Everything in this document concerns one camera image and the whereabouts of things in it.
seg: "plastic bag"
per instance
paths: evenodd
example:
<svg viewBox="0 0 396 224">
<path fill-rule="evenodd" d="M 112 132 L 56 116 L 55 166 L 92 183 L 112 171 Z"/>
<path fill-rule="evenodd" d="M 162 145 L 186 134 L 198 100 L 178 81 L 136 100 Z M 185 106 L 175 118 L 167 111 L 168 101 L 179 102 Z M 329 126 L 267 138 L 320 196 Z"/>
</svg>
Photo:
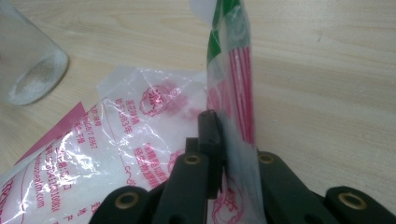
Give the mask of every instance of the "plastic bag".
<svg viewBox="0 0 396 224">
<path fill-rule="evenodd" d="M 265 223 L 254 141 L 249 23 L 239 0 L 218 0 L 207 51 L 207 107 L 222 123 L 227 190 L 214 202 L 215 223 Z"/>
<path fill-rule="evenodd" d="M 88 223 L 114 189 L 166 180 L 197 136 L 205 74 L 135 69 L 4 183 L 0 223 Z"/>
</svg>

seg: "clear plastic cup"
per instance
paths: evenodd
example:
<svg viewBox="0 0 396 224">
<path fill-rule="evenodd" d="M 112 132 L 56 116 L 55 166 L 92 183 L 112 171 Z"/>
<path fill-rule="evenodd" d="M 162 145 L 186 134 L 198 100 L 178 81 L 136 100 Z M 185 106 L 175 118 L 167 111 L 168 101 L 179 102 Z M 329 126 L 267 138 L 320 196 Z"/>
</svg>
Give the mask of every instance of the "clear plastic cup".
<svg viewBox="0 0 396 224">
<path fill-rule="evenodd" d="M 0 100 L 29 105 L 50 92 L 68 65 L 64 51 L 0 0 Z"/>
</svg>

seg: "wooden table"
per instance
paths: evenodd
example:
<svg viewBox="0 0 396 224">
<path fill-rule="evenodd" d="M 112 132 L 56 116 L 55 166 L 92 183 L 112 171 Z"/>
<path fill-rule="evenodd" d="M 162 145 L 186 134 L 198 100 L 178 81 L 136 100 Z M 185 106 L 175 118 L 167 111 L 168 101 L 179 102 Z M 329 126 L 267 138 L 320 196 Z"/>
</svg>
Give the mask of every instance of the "wooden table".
<svg viewBox="0 0 396 224">
<path fill-rule="evenodd" d="M 0 174 L 117 64 L 205 70 L 209 27 L 181 0 L 10 0 L 69 55 L 43 100 L 0 107 Z M 257 145 L 313 191 L 396 213 L 396 1 L 247 0 Z"/>
</svg>

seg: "table surface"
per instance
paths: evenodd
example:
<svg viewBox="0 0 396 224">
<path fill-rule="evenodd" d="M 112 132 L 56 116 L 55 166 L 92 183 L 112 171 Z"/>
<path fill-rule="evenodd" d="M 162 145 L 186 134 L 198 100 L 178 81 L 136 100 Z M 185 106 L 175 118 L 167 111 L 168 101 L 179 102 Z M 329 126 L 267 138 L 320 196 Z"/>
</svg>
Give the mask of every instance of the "table surface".
<svg viewBox="0 0 396 224">
<path fill-rule="evenodd" d="M 0 105 L 0 174 L 117 64 L 205 70 L 184 0 L 10 0 L 70 57 L 59 86 Z M 396 213 L 396 1 L 246 0 L 259 149 L 314 192 L 360 189 Z"/>
</svg>

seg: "glass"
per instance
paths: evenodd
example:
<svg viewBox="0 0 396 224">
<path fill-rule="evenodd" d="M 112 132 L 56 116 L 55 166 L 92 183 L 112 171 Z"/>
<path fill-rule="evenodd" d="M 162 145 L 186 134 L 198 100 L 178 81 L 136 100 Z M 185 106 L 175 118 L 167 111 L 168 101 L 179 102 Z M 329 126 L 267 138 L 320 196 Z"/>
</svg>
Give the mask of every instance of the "glass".
<svg viewBox="0 0 396 224">
<path fill-rule="evenodd" d="M 29 105 L 50 92 L 68 65 L 64 51 L 0 0 L 0 100 Z"/>
</svg>

